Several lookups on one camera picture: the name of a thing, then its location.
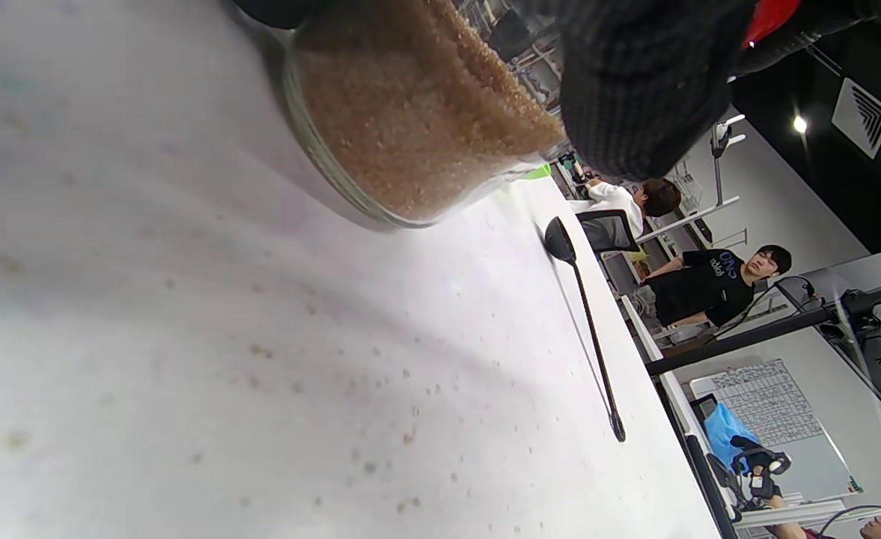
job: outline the bottle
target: bottle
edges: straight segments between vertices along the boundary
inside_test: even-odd
[[[433,225],[562,153],[557,34],[498,6],[337,0],[294,32],[292,129],[366,214]]]

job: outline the desk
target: desk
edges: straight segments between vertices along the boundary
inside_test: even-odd
[[[550,182],[374,231],[214,2],[0,1],[0,537],[716,537]]]
[[[662,359],[663,354],[659,351],[656,341],[653,340],[653,336],[650,335],[646,326],[643,325],[643,321],[639,317],[639,313],[636,313],[632,303],[629,303],[628,298],[625,296],[621,296],[619,300],[623,303],[623,308],[629,317],[629,321],[632,321],[632,324],[636,328],[636,335],[638,336],[643,351],[646,352],[649,361],[655,362],[657,359]],[[707,438],[707,433],[704,432],[703,427],[700,426],[700,421],[697,420],[696,414],[693,413],[693,407],[689,405],[689,401],[687,401],[686,395],[683,393],[683,388],[680,386],[680,381],[677,380],[676,374],[672,371],[663,373],[659,376],[659,382],[662,383],[663,389],[669,398],[669,405],[672,407],[673,413],[680,422],[680,429],[682,429],[685,434],[696,436],[697,440],[700,441],[700,446],[705,451],[708,451],[708,449],[710,449],[710,438]],[[710,476],[710,480],[715,481],[715,478]],[[727,502],[727,506],[737,504],[737,499],[734,498],[730,489],[720,488],[720,495],[723,496],[724,501]],[[728,516],[730,516],[731,519],[734,518],[734,512],[728,511]]]

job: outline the ceiling light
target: ceiling light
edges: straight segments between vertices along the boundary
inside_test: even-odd
[[[793,119],[793,129],[799,133],[806,133],[806,120],[803,120],[802,116],[796,116]]]

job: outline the black t-shirt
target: black t-shirt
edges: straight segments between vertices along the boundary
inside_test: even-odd
[[[727,249],[684,252],[683,269],[648,279],[656,294],[656,317],[672,324],[693,314],[707,313],[716,326],[733,320],[749,307],[752,286],[740,274],[744,264]]]

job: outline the person in white shirt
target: person in white shirt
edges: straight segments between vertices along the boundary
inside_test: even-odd
[[[593,201],[571,201],[573,211],[622,210],[626,212],[629,232],[634,240],[643,235],[643,218],[662,217],[680,207],[680,189],[666,178],[647,180],[643,187],[630,194],[623,187],[603,180],[591,180],[590,198]]]

